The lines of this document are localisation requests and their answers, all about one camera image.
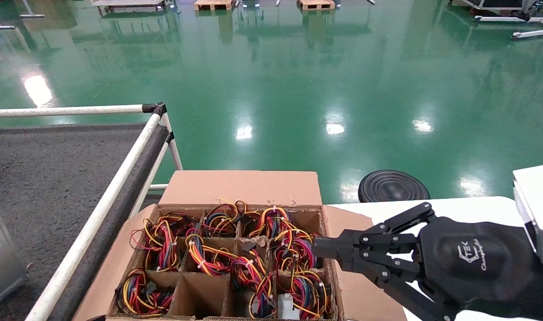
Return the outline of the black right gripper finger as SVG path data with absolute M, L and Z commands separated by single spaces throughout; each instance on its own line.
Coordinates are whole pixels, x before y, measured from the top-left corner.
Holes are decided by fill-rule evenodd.
M 382 254 L 410 253 L 416 247 L 416 236 L 402 232 L 421 223 L 434 220 L 434 210 L 428 202 L 416 205 L 365 231 L 345 229 L 340 236 L 317 236 L 313 241 L 313 254 L 328 259 L 345 259 L 354 250 Z

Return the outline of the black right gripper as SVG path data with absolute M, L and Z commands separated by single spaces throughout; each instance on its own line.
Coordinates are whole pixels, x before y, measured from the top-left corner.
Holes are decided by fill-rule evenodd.
M 422 321 L 454 321 L 461 310 L 543 320 L 543 264 L 524 228 L 438 217 L 418 237 L 422 278 L 419 264 L 390 256 L 340 256 L 339 266 Z

